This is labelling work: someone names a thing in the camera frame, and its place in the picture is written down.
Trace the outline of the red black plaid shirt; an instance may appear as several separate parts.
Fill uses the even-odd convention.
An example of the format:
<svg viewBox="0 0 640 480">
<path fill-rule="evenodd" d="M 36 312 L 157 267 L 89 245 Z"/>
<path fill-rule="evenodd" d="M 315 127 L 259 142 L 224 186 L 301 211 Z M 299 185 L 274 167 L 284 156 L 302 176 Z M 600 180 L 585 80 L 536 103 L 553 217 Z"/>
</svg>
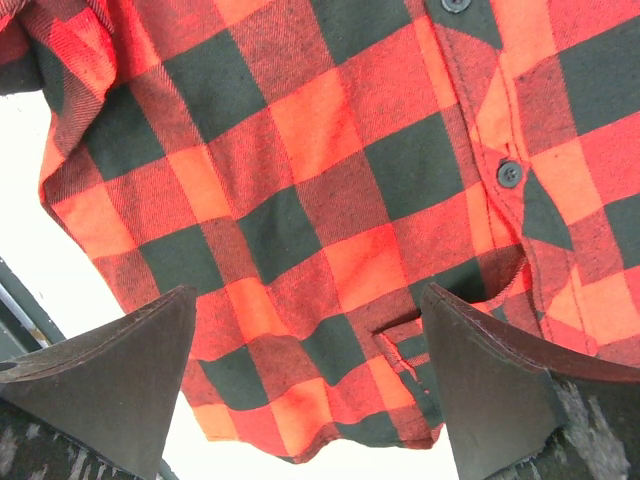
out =
<svg viewBox="0 0 640 480">
<path fill-rule="evenodd" d="M 121 307 L 197 290 L 211 441 L 431 447 L 430 283 L 639 363 L 635 1 L 5 1 L 37 90 L 41 203 Z"/>
</svg>

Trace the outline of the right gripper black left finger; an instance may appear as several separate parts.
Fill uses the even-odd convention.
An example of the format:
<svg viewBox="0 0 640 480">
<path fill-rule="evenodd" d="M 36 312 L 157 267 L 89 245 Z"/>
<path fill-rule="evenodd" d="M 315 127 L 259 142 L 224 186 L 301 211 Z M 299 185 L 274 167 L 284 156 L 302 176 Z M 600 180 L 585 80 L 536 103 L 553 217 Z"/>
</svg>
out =
<svg viewBox="0 0 640 480">
<path fill-rule="evenodd" d="M 1 365 L 1 397 L 142 479 L 156 477 L 191 348 L 194 289 Z"/>
</svg>

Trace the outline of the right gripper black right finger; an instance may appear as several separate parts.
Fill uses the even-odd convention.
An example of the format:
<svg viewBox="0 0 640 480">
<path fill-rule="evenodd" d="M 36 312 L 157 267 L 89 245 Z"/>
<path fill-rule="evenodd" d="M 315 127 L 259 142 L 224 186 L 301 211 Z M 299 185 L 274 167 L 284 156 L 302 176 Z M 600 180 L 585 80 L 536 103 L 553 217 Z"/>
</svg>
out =
<svg viewBox="0 0 640 480">
<path fill-rule="evenodd" d="M 459 478 L 638 478 L 638 369 L 535 337 L 436 284 L 422 318 Z"/>
</svg>

